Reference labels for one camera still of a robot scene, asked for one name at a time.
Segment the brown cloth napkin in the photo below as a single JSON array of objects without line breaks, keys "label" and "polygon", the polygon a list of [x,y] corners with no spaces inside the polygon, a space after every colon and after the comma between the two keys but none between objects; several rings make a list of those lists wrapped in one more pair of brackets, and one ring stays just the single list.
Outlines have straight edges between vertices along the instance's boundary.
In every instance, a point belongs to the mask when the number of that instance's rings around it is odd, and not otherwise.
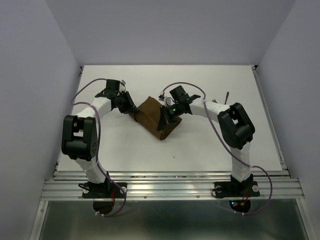
[{"label": "brown cloth napkin", "polygon": [[143,103],[141,103],[137,107],[138,111],[129,113],[129,116],[141,126],[143,126],[154,137],[162,141],[165,140],[171,134],[171,132],[181,123],[182,118],[178,117],[175,124],[157,131],[157,127],[161,117],[161,106],[162,104],[160,104],[158,100],[149,96]]}]

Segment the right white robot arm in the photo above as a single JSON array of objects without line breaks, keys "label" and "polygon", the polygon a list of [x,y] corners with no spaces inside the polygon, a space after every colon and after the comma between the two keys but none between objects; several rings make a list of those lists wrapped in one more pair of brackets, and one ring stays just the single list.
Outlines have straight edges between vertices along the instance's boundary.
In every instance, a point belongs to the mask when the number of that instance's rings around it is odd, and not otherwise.
[{"label": "right white robot arm", "polygon": [[233,180],[230,182],[230,189],[233,194],[242,195],[248,190],[246,180],[252,174],[249,151],[255,133],[255,127],[244,107],[238,102],[228,105],[207,101],[205,93],[203,96],[190,96],[181,85],[169,93],[170,97],[164,91],[158,96],[163,105],[160,107],[157,130],[175,125],[178,117],[183,114],[205,117],[212,127],[215,126],[213,122],[218,123],[220,131],[216,128],[213,130],[231,155]]}]

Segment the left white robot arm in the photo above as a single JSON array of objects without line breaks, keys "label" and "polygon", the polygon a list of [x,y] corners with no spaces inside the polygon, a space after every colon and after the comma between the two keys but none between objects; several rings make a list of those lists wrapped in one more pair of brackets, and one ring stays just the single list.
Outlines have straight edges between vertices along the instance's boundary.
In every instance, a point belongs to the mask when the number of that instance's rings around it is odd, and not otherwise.
[{"label": "left white robot arm", "polygon": [[74,160],[84,171],[88,186],[100,197],[111,193],[111,180],[108,171],[99,161],[101,141],[101,119],[114,109],[122,114],[136,113],[130,93],[124,80],[104,79],[104,89],[94,96],[92,102],[72,100],[72,105],[85,105],[86,108],[75,115],[63,119],[61,151]]}]

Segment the brown wooden spoon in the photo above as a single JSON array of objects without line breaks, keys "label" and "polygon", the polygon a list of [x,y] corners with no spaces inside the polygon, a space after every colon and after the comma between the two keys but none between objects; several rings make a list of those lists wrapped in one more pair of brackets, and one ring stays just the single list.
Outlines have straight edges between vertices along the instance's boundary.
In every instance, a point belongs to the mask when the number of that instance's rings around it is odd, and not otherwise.
[{"label": "brown wooden spoon", "polygon": [[227,93],[226,93],[226,95],[225,95],[225,100],[224,100],[224,104],[225,104],[225,105],[228,103],[229,96],[230,96],[230,92],[227,91]]}]

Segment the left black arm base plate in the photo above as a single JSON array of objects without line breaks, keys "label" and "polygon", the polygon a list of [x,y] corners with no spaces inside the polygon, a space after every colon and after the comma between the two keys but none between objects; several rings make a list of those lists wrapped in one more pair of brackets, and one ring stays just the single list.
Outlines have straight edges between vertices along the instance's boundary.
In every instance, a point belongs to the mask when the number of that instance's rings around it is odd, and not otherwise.
[{"label": "left black arm base plate", "polygon": [[104,183],[79,183],[83,199],[124,199],[124,193],[108,180]]}]

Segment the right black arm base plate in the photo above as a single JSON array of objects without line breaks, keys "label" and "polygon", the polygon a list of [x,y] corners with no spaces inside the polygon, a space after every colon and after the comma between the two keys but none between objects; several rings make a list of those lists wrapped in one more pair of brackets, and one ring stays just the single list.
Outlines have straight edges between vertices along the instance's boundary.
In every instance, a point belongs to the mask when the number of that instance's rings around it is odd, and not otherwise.
[{"label": "right black arm base plate", "polygon": [[211,195],[217,199],[242,198],[247,196],[259,197],[259,190],[253,190],[253,186],[255,185],[257,185],[256,181],[247,185],[231,181],[216,181],[214,182],[214,188],[211,190]]}]

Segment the aluminium front rail frame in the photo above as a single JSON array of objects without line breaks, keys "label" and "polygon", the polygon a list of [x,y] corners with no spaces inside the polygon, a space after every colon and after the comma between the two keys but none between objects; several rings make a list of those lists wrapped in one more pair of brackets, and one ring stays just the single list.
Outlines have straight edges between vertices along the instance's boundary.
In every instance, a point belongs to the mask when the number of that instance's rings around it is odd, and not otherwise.
[{"label": "aluminium front rail frame", "polygon": [[[281,171],[273,171],[269,180],[261,171],[254,171],[254,179],[260,188],[260,200],[267,199],[269,183],[273,184],[273,200],[293,199],[296,203],[299,227],[307,240],[315,238],[308,223],[305,196],[297,178],[292,178],[286,166]],[[112,179],[128,184],[127,201],[214,201],[211,190],[214,182],[229,180],[227,171],[180,171],[180,172],[120,172],[111,174]],[[55,171],[53,177],[43,184],[40,202],[30,234],[31,240],[38,240],[44,224],[49,202],[82,201],[79,183],[86,181],[86,176],[79,170]]]}]

